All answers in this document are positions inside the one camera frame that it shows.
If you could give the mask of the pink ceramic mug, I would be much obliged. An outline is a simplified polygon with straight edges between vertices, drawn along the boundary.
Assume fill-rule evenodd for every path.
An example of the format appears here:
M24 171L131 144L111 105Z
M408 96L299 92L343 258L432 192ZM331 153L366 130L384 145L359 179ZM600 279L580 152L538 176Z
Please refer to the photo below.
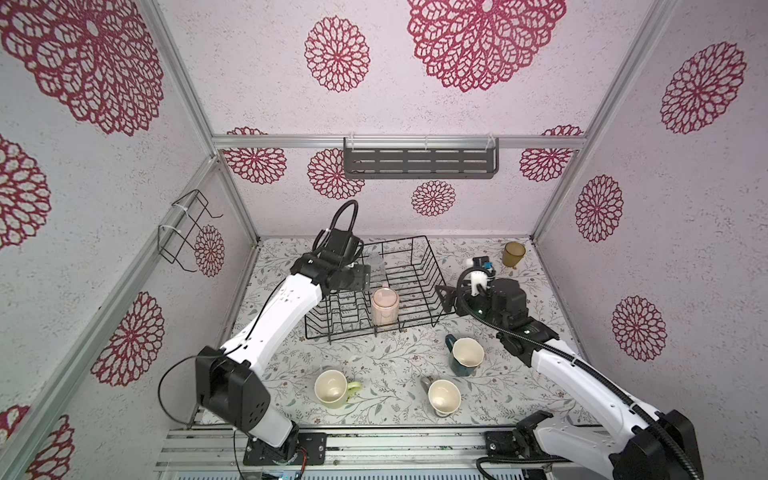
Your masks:
M376 327L395 324L399 315L400 296L387 283L371 295L371 321Z

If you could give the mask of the black wire dish rack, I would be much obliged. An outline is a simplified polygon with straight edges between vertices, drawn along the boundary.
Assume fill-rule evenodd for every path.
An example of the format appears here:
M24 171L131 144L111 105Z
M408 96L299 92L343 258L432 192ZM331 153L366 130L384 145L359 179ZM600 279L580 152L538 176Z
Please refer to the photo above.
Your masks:
M447 286L429 239L413 236L373 242L363 249L353 290L331 293L305 316L309 340L329 342L419 326L448 314Z

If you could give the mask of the yellow ribbed cup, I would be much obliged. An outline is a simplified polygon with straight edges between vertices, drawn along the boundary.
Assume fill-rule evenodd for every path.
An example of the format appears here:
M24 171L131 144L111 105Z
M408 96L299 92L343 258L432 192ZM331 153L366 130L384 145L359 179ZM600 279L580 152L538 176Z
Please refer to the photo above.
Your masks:
M505 267L516 269L517 265L523 260L527 252L525 245L521 242L507 242L502 251L502 263Z

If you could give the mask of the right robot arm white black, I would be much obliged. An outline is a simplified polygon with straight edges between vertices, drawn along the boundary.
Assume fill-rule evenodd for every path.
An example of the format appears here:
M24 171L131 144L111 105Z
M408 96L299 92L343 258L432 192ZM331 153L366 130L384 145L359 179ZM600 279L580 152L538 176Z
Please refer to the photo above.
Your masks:
M494 330L508 353L556 383L596 421L573 425L539 410L508 430L486 434L487 454L478 466L574 463L606 479L703 478L691 421L640 401L583 360L530 315L517 281L483 285L462 275L456 286L435 290L446 312Z

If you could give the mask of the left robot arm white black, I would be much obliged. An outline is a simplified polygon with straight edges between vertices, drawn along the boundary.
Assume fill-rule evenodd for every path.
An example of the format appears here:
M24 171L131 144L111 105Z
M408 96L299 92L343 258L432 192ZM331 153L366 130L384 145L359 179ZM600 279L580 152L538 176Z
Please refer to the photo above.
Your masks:
M307 313L332 293L365 291L370 276L371 267L359 260L334 264L312 254L300 257L246 327L222 346L198 353L198 405L283 456L293 455L298 426L272 405L261 376Z

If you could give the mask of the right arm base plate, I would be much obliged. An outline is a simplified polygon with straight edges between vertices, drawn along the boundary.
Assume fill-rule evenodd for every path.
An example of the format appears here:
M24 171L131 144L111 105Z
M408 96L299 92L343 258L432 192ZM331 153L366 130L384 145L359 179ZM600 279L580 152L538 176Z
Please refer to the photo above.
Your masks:
M486 431L485 446L490 457L540 460L548 458L535 438L534 431L545 420L552 419L550 412L538 410L514 426L502 430Z

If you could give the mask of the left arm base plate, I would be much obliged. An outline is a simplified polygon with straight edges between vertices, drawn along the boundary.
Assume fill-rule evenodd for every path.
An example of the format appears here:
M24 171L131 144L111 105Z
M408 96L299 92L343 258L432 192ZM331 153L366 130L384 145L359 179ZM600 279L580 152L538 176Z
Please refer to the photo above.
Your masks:
M280 447L273 447L253 437L248 440L243 464L253 467L323 465L327 440L326 433L297 430L290 433Z

